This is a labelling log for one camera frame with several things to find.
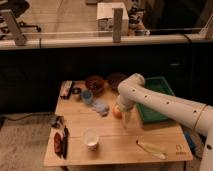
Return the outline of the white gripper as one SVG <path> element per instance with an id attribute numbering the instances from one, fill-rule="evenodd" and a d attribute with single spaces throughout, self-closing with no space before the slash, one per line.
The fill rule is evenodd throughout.
<path id="1" fill-rule="evenodd" d="M 135 103 L 136 100 L 133 97 L 127 97 L 122 94 L 117 97 L 116 104 L 122 111 L 125 111 L 122 113 L 122 124 L 124 128 L 128 127 L 131 118 L 130 111 L 133 109 Z"/>

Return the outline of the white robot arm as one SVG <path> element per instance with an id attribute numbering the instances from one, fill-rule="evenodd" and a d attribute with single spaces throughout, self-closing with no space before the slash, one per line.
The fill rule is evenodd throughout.
<path id="1" fill-rule="evenodd" d="M 145 79 L 135 73 L 118 85 L 117 106 L 131 111 L 141 103 L 206 137 L 199 171 L 213 169 L 213 106 L 149 90 Z"/>

